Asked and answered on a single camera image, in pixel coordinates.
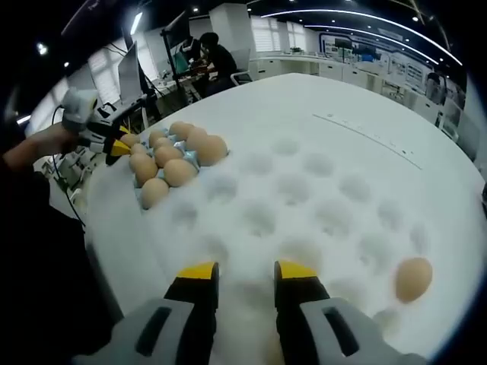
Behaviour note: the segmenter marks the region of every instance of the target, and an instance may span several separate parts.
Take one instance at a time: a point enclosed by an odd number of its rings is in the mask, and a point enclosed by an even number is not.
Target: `office chair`
[[[235,86],[248,84],[252,82],[249,71],[250,63],[250,49],[239,49],[238,51],[231,52],[232,57],[237,64],[237,72],[230,75],[231,81]]]

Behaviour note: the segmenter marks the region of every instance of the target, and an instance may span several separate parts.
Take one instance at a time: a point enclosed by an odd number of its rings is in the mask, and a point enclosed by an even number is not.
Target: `seated person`
[[[235,86],[230,76],[237,72],[237,65],[232,55],[222,45],[218,44],[218,40],[217,33],[205,33],[199,39],[201,50],[210,64],[207,72],[218,73],[215,79],[209,81],[205,97],[210,97]]]

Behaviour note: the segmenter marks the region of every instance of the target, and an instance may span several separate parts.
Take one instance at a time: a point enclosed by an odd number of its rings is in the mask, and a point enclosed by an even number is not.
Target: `window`
[[[307,51],[306,34],[302,25],[288,22],[288,35],[290,47],[299,47],[303,51]]]
[[[253,40],[257,52],[272,52],[281,50],[279,27],[277,20],[271,17],[251,17]]]
[[[138,61],[142,70],[149,80],[155,80],[158,78],[158,72],[144,34],[135,34],[133,41],[137,42]],[[123,39],[119,39],[113,44],[123,49],[123,52],[112,45],[108,45],[107,47],[112,49],[113,52],[103,48],[88,59],[94,84],[103,103],[115,103],[120,99],[119,63],[123,58],[122,53],[126,52],[126,45]]]

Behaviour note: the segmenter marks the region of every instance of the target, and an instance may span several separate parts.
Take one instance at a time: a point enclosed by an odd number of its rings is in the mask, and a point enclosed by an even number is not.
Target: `foam dimple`
[[[384,236],[368,234],[358,244],[358,254],[362,263],[369,267],[374,275],[381,275],[390,265],[390,246]]]
[[[412,246],[418,254],[422,255],[428,251],[429,238],[424,224],[415,224],[409,232],[409,238],[411,239]]]
[[[320,204],[315,211],[315,218],[324,233],[336,238],[346,238],[353,225],[352,213],[338,200]]]
[[[243,209],[242,223],[250,235],[265,238],[275,232],[275,213],[267,205],[251,202]]]
[[[403,223],[403,213],[396,202],[387,200],[379,204],[377,209],[382,227],[388,230],[398,231]]]
[[[371,199],[371,188],[360,176],[346,176],[339,188],[344,196],[354,202],[366,203]]]
[[[397,310],[393,308],[386,308],[372,316],[372,319],[377,323],[382,336],[387,340],[394,336],[400,330],[400,317]]]
[[[272,146],[272,150],[282,156],[293,156],[298,152],[299,144],[291,139],[281,139]]]
[[[365,292],[362,286],[352,278],[336,279],[325,287],[331,297],[341,297],[359,309],[365,305]]]
[[[207,234],[201,238],[201,244],[206,258],[219,264],[221,275],[227,267],[229,256],[223,240],[215,234]]]
[[[237,195],[237,180],[232,176],[217,176],[210,182],[207,193],[210,202],[231,202]]]
[[[198,219],[198,211],[193,203],[182,201],[173,212],[173,227],[176,230],[192,230]]]
[[[272,171],[272,158],[267,154],[249,154],[240,164],[240,171],[256,176],[265,176]]]
[[[307,236],[290,236],[279,247],[279,257],[312,268],[321,274],[323,268],[323,247]]]
[[[323,154],[308,154],[303,160],[304,170],[316,177],[332,176],[333,162]]]
[[[299,175],[283,175],[277,181],[278,193],[286,205],[305,203],[310,197],[310,187],[306,179]]]

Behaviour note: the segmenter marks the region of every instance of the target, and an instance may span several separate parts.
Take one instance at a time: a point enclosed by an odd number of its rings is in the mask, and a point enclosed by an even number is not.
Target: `white cabinet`
[[[355,68],[345,66],[343,68],[343,82],[353,84],[364,89],[367,88],[368,74]]]
[[[258,61],[257,77],[259,80],[282,75],[283,73],[281,61],[277,59],[260,59]]]
[[[438,113],[440,112],[440,107],[427,97],[416,94],[416,99],[412,105],[412,110],[428,120],[431,124],[435,124]]]
[[[320,76],[322,78],[332,78],[333,80],[341,81],[342,71],[342,66],[320,63]]]

